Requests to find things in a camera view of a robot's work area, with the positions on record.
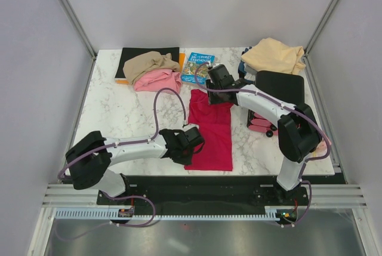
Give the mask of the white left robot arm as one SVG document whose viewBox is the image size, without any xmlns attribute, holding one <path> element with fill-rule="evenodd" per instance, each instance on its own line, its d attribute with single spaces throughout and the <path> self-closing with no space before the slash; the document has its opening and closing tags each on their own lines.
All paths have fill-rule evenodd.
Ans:
<svg viewBox="0 0 382 256">
<path fill-rule="evenodd" d="M 122 173 L 112 171 L 111 166 L 162 158 L 186 166 L 204 144 L 194 125 L 187 130 L 161 129 L 151 138 L 106 138 L 100 131 L 92 131 L 67 151 L 66 161 L 74 189 L 97 189 L 116 203 L 125 204 L 131 197 L 127 179 Z"/>
</svg>

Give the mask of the black pink drawer organizer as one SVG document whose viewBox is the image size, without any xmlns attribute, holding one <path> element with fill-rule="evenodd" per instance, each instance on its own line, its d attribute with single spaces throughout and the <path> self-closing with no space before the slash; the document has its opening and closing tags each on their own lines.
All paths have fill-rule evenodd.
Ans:
<svg viewBox="0 0 382 256">
<path fill-rule="evenodd" d="M 304 103 L 304 78 L 299 75 L 262 70 L 256 74 L 254 85 L 265 93 L 292 104 Z M 247 115 L 247 128 L 271 138 L 278 129 L 267 119 L 251 110 Z"/>
</svg>

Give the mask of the magenta t shirt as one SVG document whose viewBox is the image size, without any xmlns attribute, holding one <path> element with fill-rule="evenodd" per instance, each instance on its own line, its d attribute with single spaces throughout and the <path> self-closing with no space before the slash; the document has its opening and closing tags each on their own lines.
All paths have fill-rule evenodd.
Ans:
<svg viewBox="0 0 382 256">
<path fill-rule="evenodd" d="M 193 155 L 186 170 L 233 170 L 231 107 L 230 103 L 210 105 L 207 93 L 191 90 L 188 121 L 199 126 L 205 144 L 199 146 L 201 151 Z"/>
</svg>

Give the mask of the blue illustrated paperback book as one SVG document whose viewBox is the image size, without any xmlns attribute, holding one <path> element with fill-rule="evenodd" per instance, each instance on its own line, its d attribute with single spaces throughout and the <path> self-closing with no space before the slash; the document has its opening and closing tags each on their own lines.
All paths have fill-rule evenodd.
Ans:
<svg viewBox="0 0 382 256">
<path fill-rule="evenodd" d="M 213 65 L 214 55 L 192 52 L 183 66 L 181 81 L 187 85 L 197 85 L 196 80 L 204 86 L 209 78 L 208 65 Z"/>
</svg>

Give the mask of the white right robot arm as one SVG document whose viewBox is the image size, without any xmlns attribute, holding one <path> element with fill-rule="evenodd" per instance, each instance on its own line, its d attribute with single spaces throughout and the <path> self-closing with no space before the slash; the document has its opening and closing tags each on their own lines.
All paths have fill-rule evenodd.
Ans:
<svg viewBox="0 0 382 256">
<path fill-rule="evenodd" d="M 318 126 L 312 109 L 305 103 L 282 101 L 244 79 L 234 80 L 225 65 L 206 65 L 206 81 L 211 102 L 219 100 L 258 113 L 278 130 L 278 146 L 284 156 L 273 197 L 279 204 L 288 204 L 295 197 L 294 188 L 302 182 L 306 163 L 318 160 L 313 156 L 321 141 L 330 143 Z"/>
</svg>

